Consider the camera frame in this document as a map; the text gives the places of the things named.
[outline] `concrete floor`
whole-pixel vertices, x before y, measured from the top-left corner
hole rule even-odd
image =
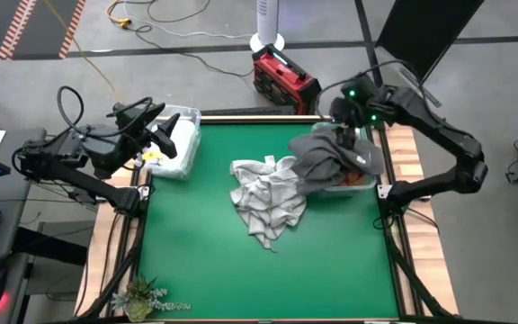
[[[364,0],[374,39],[389,15],[391,0]],[[154,14],[179,17],[203,0],[185,0],[173,6],[159,1]],[[76,32],[84,50],[142,49],[149,46],[132,33],[118,30],[103,16],[105,3],[87,2]],[[227,9],[237,14],[227,14]],[[145,17],[144,8],[128,12]],[[167,24],[174,32],[206,31],[241,35],[255,30],[254,0],[213,1],[208,12],[191,20]],[[352,0],[281,0],[281,33],[290,41],[360,41],[361,27]],[[518,36],[518,1],[486,1],[461,37]],[[179,38],[160,30],[147,36],[162,46],[242,44],[247,39],[206,36]],[[369,66],[364,48],[297,49],[286,52],[326,86]],[[250,53],[202,54],[212,65],[246,73]],[[156,101],[190,105],[202,110],[267,105],[251,84],[209,72],[201,63],[177,55],[95,58],[95,64],[130,102],[145,95]],[[80,58],[54,61],[0,62],[0,128],[44,126],[49,132],[65,127],[55,105],[61,85],[75,87],[85,99],[84,122],[107,122],[104,115],[114,95],[95,71]],[[489,175],[480,193],[458,196],[446,193],[433,199],[441,228],[453,290],[460,313],[468,319],[518,322],[518,185],[509,185],[505,169],[515,158],[512,143],[518,137],[518,43],[455,45],[427,81],[427,88],[442,102],[436,110],[482,143]],[[336,93],[323,98],[328,104]],[[72,101],[68,110],[76,113]],[[433,175],[452,160],[427,139],[417,136],[424,171]],[[51,198],[52,193],[33,191]],[[25,219],[41,212],[41,221],[91,220],[93,213],[73,206],[30,203]],[[33,299],[26,323],[64,320],[73,302]]]

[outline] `green mat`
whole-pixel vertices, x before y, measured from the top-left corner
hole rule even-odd
[[[351,198],[308,199],[299,225],[265,250],[229,200],[236,159],[290,155],[290,139],[310,125],[203,125],[188,181],[152,180],[139,264],[157,277],[167,302],[191,310],[154,319],[383,319],[397,305],[372,191]]]

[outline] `red portable battery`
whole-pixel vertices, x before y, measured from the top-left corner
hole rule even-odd
[[[321,85],[272,44],[253,54],[254,85],[277,105],[291,105],[296,114],[315,114],[315,99]]]

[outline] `small potted plant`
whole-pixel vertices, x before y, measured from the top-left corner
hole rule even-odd
[[[166,289],[155,288],[156,279],[147,282],[144,275],[135,277],[128,285],[127,291],[114,293],[112,308],[116,311],[123,309],[131,322],[141,322],[153,310],[182,311],[190,310],[191,305],[182,302],[161,302],[167,295]]]

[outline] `crumpled cloth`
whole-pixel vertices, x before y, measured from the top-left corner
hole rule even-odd
[[[289,142],[289,150],[297,157],[292,170],[300,178],[299,194],[311,194],[339,185],[347,171],[358,170],[377,176],[384,172],[380,148],[366,139],[355,141],[353,149],[340,147],[331,130],[315,130]]]
[[[237,160],[230,173],[241,184],[230,192],[237,214],[264,248],[272,249],[287,226],[295,226],[305,211],[305,195],[297,193],[298,176],[291,170],[295,157],[284,157],[275,163],[273,156],[265,163]]]

